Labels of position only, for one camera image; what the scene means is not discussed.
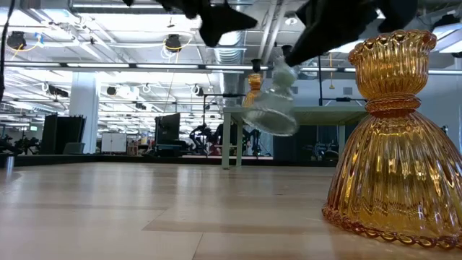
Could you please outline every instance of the ribbed glass vase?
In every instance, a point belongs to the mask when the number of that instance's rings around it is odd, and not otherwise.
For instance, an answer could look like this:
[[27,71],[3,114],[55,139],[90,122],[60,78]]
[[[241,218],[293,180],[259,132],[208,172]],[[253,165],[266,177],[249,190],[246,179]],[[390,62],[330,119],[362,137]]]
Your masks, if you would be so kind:
[[324,217],[348,231],[431,248],[462,249],[462,157],[416,112],[437,38],[396,31],[350,53],[370,115],[354,130],[331,183]]

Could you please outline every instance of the table leg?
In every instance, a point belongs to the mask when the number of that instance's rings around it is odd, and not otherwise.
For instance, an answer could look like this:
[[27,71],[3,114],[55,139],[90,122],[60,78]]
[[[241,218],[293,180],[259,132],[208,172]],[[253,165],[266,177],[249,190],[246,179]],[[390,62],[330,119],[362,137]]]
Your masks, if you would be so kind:
[[237,123],[236,166],[241,166],[242,162],[243,162],[243,122],[239,120]]
[[345,148],[345,126],[339,127],[339,159]]
[[230,169],[230,132],[231,132],[231,114],[223,114],[223,146],[222,146],[222,167],[225,170]]

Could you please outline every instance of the ceiling pipe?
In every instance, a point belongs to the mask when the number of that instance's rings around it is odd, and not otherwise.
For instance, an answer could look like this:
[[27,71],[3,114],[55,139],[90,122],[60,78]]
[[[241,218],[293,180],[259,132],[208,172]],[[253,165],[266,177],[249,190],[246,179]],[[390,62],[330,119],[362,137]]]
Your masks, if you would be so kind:
[[265,57],[263,59],[263,64],[268,63],[269,57],[271,55],[271,51],[273,50],[273,47],[274,47],[274,43],[276,42],[277,34],[279,33],[279,28],[281,27],[282,20],[284,19],[284,15],[286,13],[288,3],[289,3],[288,0],[282,0],[281,7],[279,8],[277,21],[274,26],[273,32],[271,33],[271,38],[268,43],[268,49],[266,50]]
[[[235,1],[236,3],[244,2],[244,0]],[[234,6],[240,12],[243,12],[243,6]],[[245,44],[245,33],[243,31],[234,31],[225,33],[219,41],[220,46],[225,47],[240,47]],[[218,64],[242,64],[244,58],[244,50],[239,48],[216,48],[214,49],[215,59]],[[220,91],[221,93],[242,93],[244,86],[240,80],[239,74],[223,74],[220,76]],[[238,102],[235,98],[226,98],[225,105],[236,105]]]
[[91,21],[86,21],[85,18],[77,16],[80,18],[80,27],[88,33],[91,37],[93,37],[96,40],[96,43],[102,45],[106,50],[111,52],[115,57],[119,59],[119,61],[122,62],[128,62],[127,59],[122,57],[121,54],[115,52],[108,44],[105,43],[105,41],[99,37],[96,33],[94,33],[94,29],[99,31],[101,34],[103,34],[111,43],[117,43],[114,38],[112,38],[96,21],[93,19]]
[[273,23],[274,13],[276,11],[276,4],[269,4],[268,10],[268,19],[266,20],[265,29],[263,31],[263,37],[261,38],[260,49],[258,49],[258,58],[263,57],[263,52],[265,51],[266,41],[268,40],[269,31],[271,29],[271,24]]

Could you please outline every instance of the ceiling light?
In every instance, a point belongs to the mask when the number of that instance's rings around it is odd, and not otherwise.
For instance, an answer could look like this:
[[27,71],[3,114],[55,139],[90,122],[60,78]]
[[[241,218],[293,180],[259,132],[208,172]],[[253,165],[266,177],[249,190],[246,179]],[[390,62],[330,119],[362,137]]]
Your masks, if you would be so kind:
[[336,72],[337,68],[321,68],[322,72]]
[[448,36],[451,33],[454,33],[456,30],[438,30],[439,27],[435,28],[433,34],[436,36],[438,40],[443,39],[444,37]]
[[27,109],[27,110],[32,110],[34,109],[31,105],[28,105],[26,103],[23,103],[23,102],[15,102],[15,101],[12,101],[10,102],[10,104],[12,106],[14,106],[15,108],[19,108],[19,109]]
[[197,65],[186,64],[137,64],[140,69],[198,69]]
[[81,68],[129,68],[128,64],[67,64],[70,67]]
[[29,126],[29,123],[1,123],[5,126]]
[[223,66],[223,65],[206,65],[205,66],[207,69],[243,69],[243,70],[248,70],[252,69],[252,66],[241,66],[241,65],[229,65],[229,66]]
[[160,4],[133,4],[128,7],[126,4],[73,4],[74,8],[114,8],[114,9],[161,9],[163,8]]
[[428,71],[428,74],[431,74],[431,75],[462,75],[462,70],[430,69]]
[[347,43],[345,45],[342,45],[342,46],[340,46],[338,48],[332,49],[329,52],[349,53],[350,51],[352,51],[354,49],[356,44],[362,43],[363,41],[364,40],[356,40],[356,41],[353,41],[351,43]]
[[289,17],[286,19],[286,25],[295,25],[297,22],[298,20],[295,17]]
[[17,62],[17,61],[5,61],[5,66],[61,66],[59,63],[54,62]]
[[442,49],[440,52],[441,53],[459,53],[462,51],[462,40],[458,41],[457,43],[454,43],[453,45]]

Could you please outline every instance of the white column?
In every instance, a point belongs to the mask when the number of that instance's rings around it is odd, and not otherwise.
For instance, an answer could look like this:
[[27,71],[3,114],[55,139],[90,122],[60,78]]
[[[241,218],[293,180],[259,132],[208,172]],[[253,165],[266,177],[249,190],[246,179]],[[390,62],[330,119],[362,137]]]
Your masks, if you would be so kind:
[[100,83],[94,72],[74,72],[72,74],[70,116],[83,115],[85,129],[82,142],[84,153],[95,153],[98,131],[98,107],[100,102]]

